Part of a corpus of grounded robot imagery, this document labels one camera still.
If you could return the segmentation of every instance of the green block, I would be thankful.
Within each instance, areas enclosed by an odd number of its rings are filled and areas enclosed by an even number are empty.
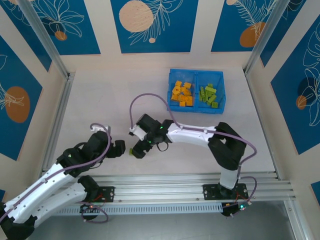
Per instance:
[[[205,90],[208,91],[208,92],[211,92],[211,93],[213,93],[213,94],[215,94],[215,93],[217,92],[216,89],[214,89],[214,88],[212,88],[212,87],[208,87],[208,86],[205,87]]]
[[[202,98],[204,99],[205,98],[205,89],[203,86],[200,87],[200,94],[201,94]]]
[[[214,101],[216,100],[217,96],[213,94],[211,98],[212,98],[212,101]]]
[[[218,103],[214,101],[214,102],[212,103],[211,107],[212,107],[213,109],[217,109],[217,108],[218,108]]]
[[[204,102],[208,102],[208,100],[209,100],[209,98],[208,98],[208,93],[205,92],[204,95],[205,95]]]
[[[211,105],[211,104],[213,103],[213,101],[214,101],[213,97],[210,97],[210,98],[208,99],[208,105]]]

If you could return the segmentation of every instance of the yellow block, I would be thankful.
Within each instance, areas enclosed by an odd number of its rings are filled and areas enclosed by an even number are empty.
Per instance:
[[[191,83],[185,82],[183,86],[186,87],[187,89],[190,89],[191,88]]]
[[[183,96],[182,94],[179,94],[178,100],[179,100],[179,102],[186,102],[187,101],[186,97]]]
[[[178,87],[181,87],[181,84],[182,84],[182,81],[176,81],[175,82],[175,85],[178,86]]]
[[[179,86],[175,86],[175,87],[173,88],[173,90],[172,90],[172,93],[173,93],[174,95],[180,94],[180,93],[181,93],[181,88],[180,88]]]
[[[191,101],[188,100],[188,101],[186,102],[186,105],[187,105],[188,107],[192,107],[192,106],[194,105],[194,103],[192,102],[192,100],[191,100]]]
[[[186,90],[183,92],[183,94],[184,94],[185,96],[191,96],[191,95],[192,95],[191,92],[190,92],[188,89],[186,89]]]
[[[171,101],[179,102],[178,95],[177,94],[172,94]]]

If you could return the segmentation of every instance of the white floor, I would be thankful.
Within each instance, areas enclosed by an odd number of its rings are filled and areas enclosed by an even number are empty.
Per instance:
[[[220,166],[205,148],[189,144],[170,144],[160,152],[155,147],[143,159],[129,155],[138,141],[130,136],[129,105],[142,93],[155,93],[167,98],[169,68],[79,70],[76,72],[55,158],[91,136],[89,125],[111,126],[113,140],[125,140],[126,153],[120,158],[105,159],[91,175],[189,174],[218,173]],[[252,142],[258,154],[243,166],[243,172],[274,171],[274,165],[241,67],[221,69],[226,88],[226,107],[222,115],[174,112],[178,122],[196,126],[228,123],[241,137]],[[162,122],[170,115],[164,104],[152,96],[138,99],[133,106],[133,120],[147,113]],[[245,156],[252,153],[248,146]]]

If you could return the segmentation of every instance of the metal base plate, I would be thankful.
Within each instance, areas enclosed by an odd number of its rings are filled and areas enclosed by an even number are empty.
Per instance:
[[[113,203],[115,195],[114,186],[101,186],[99,187],[95,203]]]
[[[204,200],[236,200],[237,195],[240,195],[245,199],[249,197],[247,186],[244,183],[237,183],[233,190],[230,191],[227,198],[220,193],[218,184],[204,184],[203,195]]]

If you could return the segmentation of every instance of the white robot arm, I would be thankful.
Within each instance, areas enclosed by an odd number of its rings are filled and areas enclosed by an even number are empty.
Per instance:
[[[23,193],[0,204],[0,225],[8,240],[25,240],[36,227],[60,209],[77,202],[92,202],[96,199],[100,189],[88,175],[81,176],[72,186],[56,194],[58,189],[74,181],[97,162],[85,163],[91,162],[106,151],[107,134],[101,129],[95,131],[97,132],[88,142],[66,149],[56,163]],[[115,145],[110,143],[109,149],[99,162],[104,158],[120,157],[125,149],[123,140],[115,141]],[[76,165],[83,166],[70,169]]]
[[[240,137],[228,124],[220,122],[218,126],[210,127],[184,124],[177,126],[172,120],[164,120],[160,123],[144,114],[129,131],[130,135],[139,138],[132,149],[132,154],[139,159],[159,143],[189,143],[207,148],[221,166],[219,181],[221,190],[234,189],[238,180],[239,162],[244,155],[246,144],[232,137],[213,133],[218,131]]]

